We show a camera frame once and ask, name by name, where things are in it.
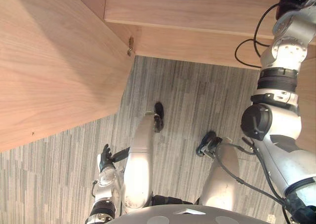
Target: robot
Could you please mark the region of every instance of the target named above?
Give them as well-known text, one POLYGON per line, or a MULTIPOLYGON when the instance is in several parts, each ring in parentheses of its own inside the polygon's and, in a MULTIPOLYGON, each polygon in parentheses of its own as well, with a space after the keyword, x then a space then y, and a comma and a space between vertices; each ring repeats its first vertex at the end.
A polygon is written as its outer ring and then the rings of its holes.
MULTIPOLYGON (((275 37, 260 56, 257 90, 241 118, 241 128, 249 138, 243 140, 250 150, 210 131, 196 150, 199 156, 215 159, 199 200, 193 204, 153 196, 152 139, 163 129, 164 117, 162 104, 156 103, 154 112, 143 117, 129 148, 112 155, 106 145, 98 155, 99 178, 91 192, 95 202, 86 224, 266 223, 231 212, 237 182, 255 187, 238 177, 237 154, 228 151, 228 146, 258 157, 274 194, 265 195, 282 205, 283 213, 287 210, 293 223, 316 223, 316 155, 295 144, 301 132, 295 88, 308 44, 316 34, 316 0, 280 0, 277 5, 275 37), (122 178, 114 163, 125 158, 122 178)), ((256 38, 253 42, 256 49, 256 38)))

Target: black cable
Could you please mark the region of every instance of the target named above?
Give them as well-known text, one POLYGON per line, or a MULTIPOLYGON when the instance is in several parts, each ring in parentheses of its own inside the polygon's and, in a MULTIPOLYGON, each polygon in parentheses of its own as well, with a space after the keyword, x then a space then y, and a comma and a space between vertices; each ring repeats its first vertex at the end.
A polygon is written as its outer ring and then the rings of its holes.
POLYGON ((229 146, 231 146, 231 144, 219 144, 219 145, 216 147, 216 149, 215 149, 215 157, 216 157, 218 163, 220 164, 220 166, 223 168, 223 170, 227 172, 227 174, 229 174, 231 177, 233 177, 237 182, 241 183, 242 185, 245 185, 245 186, 247 186, 247 187, 249 187, 249 188, 251 188, 251 189, 253 189, 253 190, 255 190, 255 191, 257 191, 257 192, 259 192, 259 193, 261 193, 261 194, 263 194, 263 195, 265 195, 265 196, 271 198, 271 199, 273 199, 275 202, 277 202, 277 203, 280 204, 280 205, 284 205, 284 203, 283 203, 281 200, 279 200, 279 199, 273 197, 273 196, 270 195, 269 193, 267 193, 267 192, 265 192, 265 191, 263 191, 263 190, 261 190, 261 189, 255 187, 255 186, 252 186, 251 184, 245 182, 244 180, 242 180, 241 178, 239 178, 238 176, 235 176, 232 172, 230 172, 230 170, 222 163, 221 158, 220 158, 219 155, 218 155, 218 149, 219 149, 219 147, 222 146, 222 145, 229 145, 229 146))
POLYGON ((260 27, 260 25, 261 25, 262 20, 265 18, 265 16, 266 16, 272 9, 274 9, 274 8, 277 7, 277 6, 279 6, 279 3, 276 3, 276 4, 272 5, 272 6, 271 6, 270 8, 268 8, 268 9, 266 10, 266 12, 261 16, 261 18, 260 18, 260 20, 259 20, 259 22, 258 22, 258 24, 257 24, 256 30, 255 30, 255 34, 253 35, 253 47, 255 48, 255 51, 256 51, 256 53, 257 53, 257 55, 258 55, 259 57, 261 57, 261 55, 260 55, 260 53, 259 53, 259 51, 258 51, 258 49, 257 49, 257 44, 256 44, 257 33, 258 33, 258 30, 259 30, 259 27, 260 27))
POLYGON ((92 195, 92 197, 94 197, 94 198, 95 198, 95 195, 94 195, 94 193, 93 193, 93 190, 94 190, 94 186, 95 186, 96 183, 98 183, 98 181, 94 181, 94 182, 92 183, 92 189, 91 189, 91 195, 92 195))
POLYGON ((254 68, 260 69, 260 68, 261 68, 260 66, 247 64, 247 63, 245 63, 244 61, 241 61, 241 60, 238 58, 238 56, 237 56, 237 51, 238 51, 239 47, 241 47, 242 44, 244 44, 245 42, 248 42, 248 41, 253 41, 253 39, 244 40, 243 42, 241 42, 241 43, 236 47, 236 50, 235 50, 235 59, 236 59, 239 63, 241 63, 241 64, 243 64, 243 65, 247 65, 247 66, 250 66, 250 67, 254 67, 254 68))
POLYGON ((302 7, 298 4, 295 4, 295 3, 291 3, 291 2, 280 2, 280 3, 275 3, 274 5, 272 5, 270 8, 267 9, 267 11, 261 16, 258 24, 257 24, 257 27, 256 27, 256 30, 255 30, 255 33, 254 33, 254 36, 253 36, 253 47, 257 53, 257 55, 259 57, 261 57, 259 51, 258 51, 258 48, 257 48, 257 34, 258 34, 258 31, 259 31, 259 27, 261 25, 261 22, 262 20, 265 18, 265 16, 272 10, 274 9, 275 7, 279 6, 279 5, 288 5, 288 6, 292 6, 294 7, 295 9, 301 9, 302 7))
POLYGON ((286 220, 286 223, 287 223, 287 224, 291 224, 291 222, 290 222, 290 220, 288 219, 288 216, 287 216, 287 214, 286 214, 286 211, 285 211, 284 206, 282 206, 282 212, 283 212, 284 218, 285 218, 285 220, 286 220))
POLYGON ((249 146, 253 149, 253 151, 254 151, 254 153, 256 154, 258 160, 260 161, 260 164, 261 164, 262 169, 263 169, 263 173, 265 174, 266 180, 267 180, 267 182, 268 182, 268 185, 269 185, 269 187, 270 187, 272 193, 275 195, 275 197, 276 197, 277 199, 282 200, 282 202, 284 202, 284 199, 283 199, 282 197, 280 197, 279 194, 277 193, 277 191, 275 190, 275 188, 274 188, 274 186, 273 186, 273 184, 272 184, 272 181, 271 181, 271 179, 270 179, 270 175, 269 175, 268 169, 267 169, 267 167, 266 167, 266 164, 265 164, 265 162, 264 162, 264 160, 263 160, 261 154, 260 154, 260 153, 258 152, 258 150, 256 149, 254 143, 253 143, 253 142, 251 143, 251 142, 250 142, 248 139, 246 139, 245 137, 242 137, 242 140, 243 140, 247 145, 249 145, 249 146))

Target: metal hinge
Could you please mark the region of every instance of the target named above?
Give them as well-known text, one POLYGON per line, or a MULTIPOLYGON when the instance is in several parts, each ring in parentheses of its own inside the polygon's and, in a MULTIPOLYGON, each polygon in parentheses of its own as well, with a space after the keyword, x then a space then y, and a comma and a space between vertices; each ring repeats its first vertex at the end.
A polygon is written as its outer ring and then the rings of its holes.
POLYGON ((134 37, 130 37, 128 39, 128 50, 127 50, 128 56, 131 56, 133 47, 134 47, 134 37))

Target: floor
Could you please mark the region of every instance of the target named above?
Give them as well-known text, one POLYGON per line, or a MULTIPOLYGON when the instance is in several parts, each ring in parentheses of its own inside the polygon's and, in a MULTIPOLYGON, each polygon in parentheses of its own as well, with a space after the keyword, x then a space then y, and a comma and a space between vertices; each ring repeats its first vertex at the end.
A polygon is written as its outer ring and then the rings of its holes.
MULTIPOLYGON (((106 143, 113 152, 128 147, 156 101, 165 107, 165 127, 154 137, 153 192, 195 202, 212 163, 195 148, 211 129, 244 146, 240 118, 257 76, 256 70, 136 57, 116 114, 0 153, 0 223, 84 223, 97 153, 106 143)), ((269 190, 256 158, 238 157, 240 176, 269 190)), ((284 223, 278 204, 242 185, 234 211, 284 223)))

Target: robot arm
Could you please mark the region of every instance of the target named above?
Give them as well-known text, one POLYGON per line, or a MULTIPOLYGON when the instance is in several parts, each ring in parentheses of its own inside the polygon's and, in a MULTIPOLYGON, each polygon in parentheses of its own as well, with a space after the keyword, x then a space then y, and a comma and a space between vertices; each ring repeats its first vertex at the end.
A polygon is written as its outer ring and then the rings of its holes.
POLYGON ((299 149, 301 132, 297 75, 316 33, 316 0, 284 11, 280 2, 274 41, 261 56, 253 105, 242 116, 241 128, 253 139, 285 208, 298 223, 315 223, 316 156, 299 149))

